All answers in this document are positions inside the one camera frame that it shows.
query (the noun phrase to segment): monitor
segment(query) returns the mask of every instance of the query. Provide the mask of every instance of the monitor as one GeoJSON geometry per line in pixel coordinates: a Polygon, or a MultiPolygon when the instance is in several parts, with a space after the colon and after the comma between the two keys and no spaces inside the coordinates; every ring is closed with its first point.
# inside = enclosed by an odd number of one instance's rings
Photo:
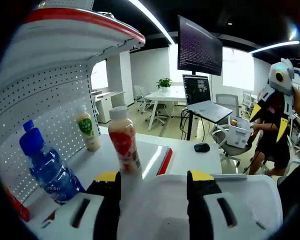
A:
{"type": "Polygon", "coordinates": [[[186,105],[211,101],[207,76],[182,75],[186,105]]]}
{"type": "Polygon", "coordinates": [[[222,42],[194,22],[178,16],[178,69],[221,76],[222,42]]]}

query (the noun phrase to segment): potted plant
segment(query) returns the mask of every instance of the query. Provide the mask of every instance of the potted plant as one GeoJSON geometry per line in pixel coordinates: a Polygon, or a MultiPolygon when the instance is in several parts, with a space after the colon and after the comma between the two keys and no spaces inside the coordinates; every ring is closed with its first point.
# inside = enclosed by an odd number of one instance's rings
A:
{"type": "Polygon", "coordinates": [[[161,87],[162,92],[167,92],[168,89],[171,87],[172,80],[168,77],[161,78],[159,81],[157,81],[157,87],[158,89],[161,87]]]}

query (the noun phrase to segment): milk tea bottle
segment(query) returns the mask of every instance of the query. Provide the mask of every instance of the milk tea bottle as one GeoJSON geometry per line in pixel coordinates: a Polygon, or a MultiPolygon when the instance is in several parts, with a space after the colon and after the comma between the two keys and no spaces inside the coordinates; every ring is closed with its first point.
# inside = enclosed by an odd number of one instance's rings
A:
{"type": "Polygon", "coordinates": [[[94,130],[93,120],[89,113],[87,113],[86,105],[78,106],[76,112],[77,116],[75,116],[75,120],[81,131],[86,149],[90,152],[97,151],[101,146],[101,142],[94,130]]]}
{"type": "Polygon", "coordinates": [[[134,123],[128,118],[126,106],[113,107],[109,111],[111,122],[109,136],[119,158],[121,171],[127,174],[141,172],[141,164],[136,146],[134,123]]]}

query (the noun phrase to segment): ceiling light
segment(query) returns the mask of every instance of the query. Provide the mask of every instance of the ceiling light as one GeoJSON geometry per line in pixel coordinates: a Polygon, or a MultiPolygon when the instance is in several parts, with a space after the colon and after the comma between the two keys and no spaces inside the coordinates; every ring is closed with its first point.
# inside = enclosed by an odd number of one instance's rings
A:
{"type": "Polygon", "coordinates": [[[172,40],[171,36],[162,26],[162,24],[156,19],[156,17],[138,0],[129,0],[133,5],[135,5],[141,12],[143,12],[153,23],[156,27],[164,34],[164,36],[169,40],[169,42],[174,45],[175,42],[172,40]]]}
{"type": "Polygon", "coordinates": [[[300,43],[299,41],[286,41],[286,42],[281,42],[281,43],[277,43],[277,44],[274,44],[274,45],[262,47],[262,48],[259,48],[257,50],[251,51],[249,53],[254,54],[254,53],[261,52],[261,51],[264,51],[264,50],[267,50],[267,49],[274,49],[274,48],[277,48],[277,47],[294,45],[294,44],[299,44],[299,43],[300,43]]]}
{"type": "Polygon", "coordinates": [[[289,37],[289,41],[291,41],[296,36],[296,34],[297,34],[297,30],[294,30],[289,37]]]}

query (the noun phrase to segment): green label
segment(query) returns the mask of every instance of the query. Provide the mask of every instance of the green label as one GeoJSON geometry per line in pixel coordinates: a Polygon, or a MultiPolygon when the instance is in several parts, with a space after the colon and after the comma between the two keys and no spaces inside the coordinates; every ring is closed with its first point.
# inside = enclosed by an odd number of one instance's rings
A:
{"type": "Polygon", "coordinates": [[[81,121],[78,122],[79,128],[81,132],[84,134],[90,136],[92,133],[92,121],[90,118],[85,118],[82,119],[81,121]]]}

